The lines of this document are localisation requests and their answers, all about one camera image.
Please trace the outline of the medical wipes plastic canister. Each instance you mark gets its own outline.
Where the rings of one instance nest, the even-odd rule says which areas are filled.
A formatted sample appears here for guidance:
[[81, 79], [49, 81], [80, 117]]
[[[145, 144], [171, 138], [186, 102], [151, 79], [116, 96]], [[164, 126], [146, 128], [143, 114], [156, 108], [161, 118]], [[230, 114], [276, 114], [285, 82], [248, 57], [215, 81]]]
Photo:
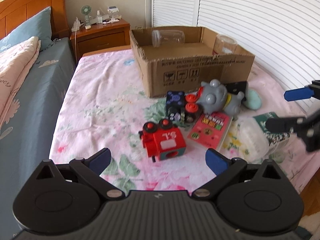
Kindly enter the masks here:
[[245, 159], [252, 163], [280, 150], [290, 142], [289, 133], [272, 133], [267, 130], [268, 119], [278, 118], [276, 113], [268, 112], [240, 121], [239, 133], [245, 145]]

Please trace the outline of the pink red book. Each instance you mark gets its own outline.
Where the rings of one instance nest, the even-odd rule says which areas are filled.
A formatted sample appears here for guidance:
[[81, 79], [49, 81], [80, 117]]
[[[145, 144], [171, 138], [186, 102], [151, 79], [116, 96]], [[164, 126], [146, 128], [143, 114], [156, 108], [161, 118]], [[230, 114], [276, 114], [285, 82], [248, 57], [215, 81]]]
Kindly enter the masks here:
[[223, 112], [214, 112], [211, 115], [202, 114], [188, 134], [188, 139], [205, 148], [213, 148], [219, 151], [232, 119]]

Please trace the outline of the red toy cube robot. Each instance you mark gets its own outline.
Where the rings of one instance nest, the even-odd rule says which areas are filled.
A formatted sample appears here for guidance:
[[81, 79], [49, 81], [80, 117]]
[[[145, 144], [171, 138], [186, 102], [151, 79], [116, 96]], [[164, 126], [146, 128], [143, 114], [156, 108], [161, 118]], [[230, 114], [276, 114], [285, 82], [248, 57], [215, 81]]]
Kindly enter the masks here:
[[138, 135], [153, 163], [185, 153], [186, 143], [180, 129], [167, 118], [158, 123], [146, 122]]

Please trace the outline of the grey elephant toy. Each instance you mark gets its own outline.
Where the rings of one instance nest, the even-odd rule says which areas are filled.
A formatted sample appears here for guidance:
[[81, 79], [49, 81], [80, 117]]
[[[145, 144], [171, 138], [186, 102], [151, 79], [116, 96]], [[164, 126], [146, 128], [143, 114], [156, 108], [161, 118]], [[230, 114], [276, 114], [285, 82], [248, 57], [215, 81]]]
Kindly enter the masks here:
[[240, 113], [240, 105], [245, 97], [242, 91], [239, 91], [238, 94], [229, 93], [226, 86], [217, 79], [209, 83], [202, 81], [196, 95], [196, 103], [201, 106], [204, 114], [225, 112], [229, 116], [236, 116]]

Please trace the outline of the black toy cube robot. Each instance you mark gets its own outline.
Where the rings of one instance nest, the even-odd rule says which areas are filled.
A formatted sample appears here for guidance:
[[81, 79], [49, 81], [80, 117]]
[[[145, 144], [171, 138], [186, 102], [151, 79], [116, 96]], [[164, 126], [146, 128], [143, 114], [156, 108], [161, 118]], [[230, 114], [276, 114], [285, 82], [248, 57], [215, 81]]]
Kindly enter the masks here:
[[195, 94], [185, 94], [183, 91], [168, 91], [165, 102], [165, 113], [170, 121], [182, 124], [193, 123], [201, 114], [202, 109], [196, 103]]

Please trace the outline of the teal oval object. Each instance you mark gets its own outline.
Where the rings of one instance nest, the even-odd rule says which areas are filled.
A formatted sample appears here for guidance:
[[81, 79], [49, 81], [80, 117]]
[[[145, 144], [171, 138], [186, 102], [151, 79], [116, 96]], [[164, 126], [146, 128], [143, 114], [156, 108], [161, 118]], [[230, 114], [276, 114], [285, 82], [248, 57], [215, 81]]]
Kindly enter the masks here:
[[254, 89], [249, 88], [246, 96], [246, 100], [243, 105], [250, 110], [259, 110], [262, 107], [262, 99]]

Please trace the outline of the black rectangular case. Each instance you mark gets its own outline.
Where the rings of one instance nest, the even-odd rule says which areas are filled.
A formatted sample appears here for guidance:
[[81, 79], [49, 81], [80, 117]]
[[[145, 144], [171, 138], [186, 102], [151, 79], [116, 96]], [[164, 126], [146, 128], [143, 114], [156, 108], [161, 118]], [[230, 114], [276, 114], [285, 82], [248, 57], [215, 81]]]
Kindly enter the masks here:
[[225, 84], [228, 93], [237, 95], [239, 92], [243, 92], [244, 100], [246, 100], [247, 90], [248, 90], [248, 82], [247, 81], [240, 81], [240, 82], [233, 82]]

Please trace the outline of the blue bed sheet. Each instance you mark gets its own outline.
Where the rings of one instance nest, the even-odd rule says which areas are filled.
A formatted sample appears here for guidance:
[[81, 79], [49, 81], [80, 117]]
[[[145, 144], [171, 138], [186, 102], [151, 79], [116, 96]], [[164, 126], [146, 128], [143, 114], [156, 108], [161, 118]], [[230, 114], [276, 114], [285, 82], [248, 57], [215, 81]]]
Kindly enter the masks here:
[[49, 157], [75, 67], [68, 38], [40, 52], [1, 127], [1, 239], [11, 239], [20, 230], [13, 201], [37, 165]]

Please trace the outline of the pink floral quilt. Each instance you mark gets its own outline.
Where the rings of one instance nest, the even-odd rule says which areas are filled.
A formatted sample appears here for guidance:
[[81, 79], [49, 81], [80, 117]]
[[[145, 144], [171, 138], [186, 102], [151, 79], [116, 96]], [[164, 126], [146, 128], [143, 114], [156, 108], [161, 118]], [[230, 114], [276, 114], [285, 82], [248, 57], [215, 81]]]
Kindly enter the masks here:
[[6, 116], [12, 100], [37, 60], [41, 41], [37, 36], [1, 53], [1, 119]]

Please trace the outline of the wooden nightstand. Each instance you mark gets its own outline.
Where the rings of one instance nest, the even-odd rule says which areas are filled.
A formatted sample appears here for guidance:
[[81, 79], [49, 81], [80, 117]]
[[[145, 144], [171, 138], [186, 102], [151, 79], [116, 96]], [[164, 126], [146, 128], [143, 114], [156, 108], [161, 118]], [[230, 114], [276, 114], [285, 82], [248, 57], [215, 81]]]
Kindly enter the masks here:
[[85, 53], [130, 45], [130, 24], [124, 19], [116, 23], [94, 24], [91, 29], [81, 27], [70, 36], [76, 61]]

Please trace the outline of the white power strip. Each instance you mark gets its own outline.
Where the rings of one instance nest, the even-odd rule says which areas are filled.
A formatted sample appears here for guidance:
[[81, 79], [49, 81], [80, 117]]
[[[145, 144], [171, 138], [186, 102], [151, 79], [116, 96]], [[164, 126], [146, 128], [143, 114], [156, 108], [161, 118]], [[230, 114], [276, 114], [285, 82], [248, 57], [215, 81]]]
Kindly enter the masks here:
[[78, 18], [75, 19], [73, 26], [71, 28], [71, 32], [75, 33], [80, 30], [81, 22]]

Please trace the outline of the clear plastic jar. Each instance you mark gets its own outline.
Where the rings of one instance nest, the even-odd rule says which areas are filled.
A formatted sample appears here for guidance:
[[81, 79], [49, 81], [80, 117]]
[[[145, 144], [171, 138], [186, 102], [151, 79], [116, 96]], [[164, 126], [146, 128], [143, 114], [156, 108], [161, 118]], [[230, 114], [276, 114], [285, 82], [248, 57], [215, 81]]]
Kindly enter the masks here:
[[153, 30], [152, 45], [155, 48], [169, 44], [184, 44], [185, 34], [180, 30]]

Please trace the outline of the blue pillow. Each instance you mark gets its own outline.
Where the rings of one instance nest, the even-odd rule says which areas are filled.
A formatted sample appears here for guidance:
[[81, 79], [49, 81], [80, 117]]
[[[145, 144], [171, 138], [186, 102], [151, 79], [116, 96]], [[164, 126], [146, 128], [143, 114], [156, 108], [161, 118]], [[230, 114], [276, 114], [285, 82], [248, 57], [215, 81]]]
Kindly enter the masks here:
[[47, 49], [52, 43], [51, 7], [41, 10], [1, 39], [1, 52], [32, 36], [38, 37], [41, 41], [40, 51]]

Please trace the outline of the white box on nightstand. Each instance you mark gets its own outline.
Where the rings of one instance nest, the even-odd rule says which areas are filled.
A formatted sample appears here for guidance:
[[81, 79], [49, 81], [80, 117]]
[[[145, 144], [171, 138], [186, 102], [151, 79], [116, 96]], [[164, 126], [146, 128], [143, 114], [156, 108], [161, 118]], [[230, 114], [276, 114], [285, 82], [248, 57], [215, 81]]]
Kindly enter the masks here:
[[119, 16], [119, 9], [117, 6], [109, 6], [107, 11], [110, 18], [117, 18]]

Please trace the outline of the wooden headboard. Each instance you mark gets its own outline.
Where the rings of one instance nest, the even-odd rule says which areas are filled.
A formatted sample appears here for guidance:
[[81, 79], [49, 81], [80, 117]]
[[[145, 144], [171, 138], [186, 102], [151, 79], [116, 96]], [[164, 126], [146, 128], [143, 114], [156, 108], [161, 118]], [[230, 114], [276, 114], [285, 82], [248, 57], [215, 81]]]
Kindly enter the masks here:
[[1, 38], [46, 7], [51, 7], [52, 37], [69, 37], [65, 0], [4, 0], [1, 2]]

